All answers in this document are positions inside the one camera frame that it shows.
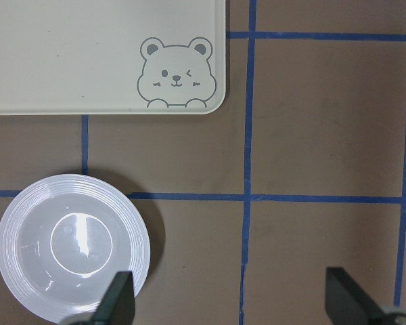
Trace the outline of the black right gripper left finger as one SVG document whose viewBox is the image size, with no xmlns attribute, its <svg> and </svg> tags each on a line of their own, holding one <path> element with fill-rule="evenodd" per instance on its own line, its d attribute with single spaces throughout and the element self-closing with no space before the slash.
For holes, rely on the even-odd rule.
<svg viewBox="0 0 406 325">
<path fill-rule="evenodd" d="M 118 272 L 91 316 L 91 323 L 129 325 L 134 318 L 133 274 L 131 271 Z"/>
</svg>

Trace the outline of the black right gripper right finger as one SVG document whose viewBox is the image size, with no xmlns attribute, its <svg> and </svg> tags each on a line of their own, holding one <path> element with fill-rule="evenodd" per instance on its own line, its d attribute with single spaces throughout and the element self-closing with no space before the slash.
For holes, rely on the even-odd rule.
<svg viewBox="0 0 406 325">
<path fill-rule="evenodd" d="M 325 271 L 325 312 L 332 324 L 389 324 L 377 303 L 342 267 Z"/>
</svg>

